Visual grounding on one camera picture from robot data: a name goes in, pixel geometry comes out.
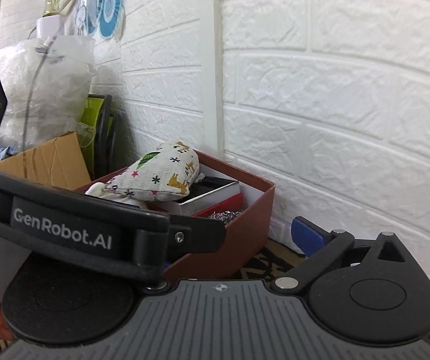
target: triangular hole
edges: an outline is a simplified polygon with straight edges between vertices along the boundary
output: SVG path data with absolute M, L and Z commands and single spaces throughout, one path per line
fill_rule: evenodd
M 396 261 L 403 263 L 405 259 L 398 251 L 397 247 L 392 242 L 385 242 L 384 247 L 378 255 L 379 260 Z

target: brown box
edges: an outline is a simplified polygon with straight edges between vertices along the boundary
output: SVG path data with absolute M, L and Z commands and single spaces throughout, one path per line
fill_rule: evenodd
M 166 268 L 164 276 L 171 283 L 183 278 L 230 278 L 265 246 L 268 239 L 275 196 L 274 183 L 199 151 L 197 154 L 201 168 L 206 167 L 205 171 L 207 168 L 213 169 L 215 173 L 219 172 L 218 176 L 226 175 L 240 181 L 248 208 L 226 226 L 225 243 L 217 253 L 187 254 Z M 92 184 L 107 182 L 123 170 L 100 178 Z M 78 191 L 85 192 L 88 188 L 89 185 L 79 188 Z
M 0 161 L 0 171 L 21 179 L 74 191 L 90 183 L 74 131 Z

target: black and brown patterned fabric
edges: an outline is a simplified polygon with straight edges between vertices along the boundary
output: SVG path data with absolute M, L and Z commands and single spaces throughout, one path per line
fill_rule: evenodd
M 301 264 L 304 258 L 304 256 L 296 254 L 284 245 L 269 240 L 267 245 L 238 271 L 233 278 L 238 280 L 263 279 L 272 281 Z M 0 351 L 5 349 L 9 344 L 9 342 L 0 341 Z

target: blue cloth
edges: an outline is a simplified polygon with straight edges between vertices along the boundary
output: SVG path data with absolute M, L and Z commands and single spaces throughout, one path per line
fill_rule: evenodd
M 14 149 L 12 146 L 2 147 L 0 148 L 0 161 L 4 160 L 8 157 L 12 157 L 16 155 L 18 151 Z

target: blue circular wall decoration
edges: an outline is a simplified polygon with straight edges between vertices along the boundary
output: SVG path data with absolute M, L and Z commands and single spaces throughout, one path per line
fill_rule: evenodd
M 119 22 L 123 19 L 123 0 L 101 0 L 98 17 L 99 31 L 102 38 L 111 38 Z

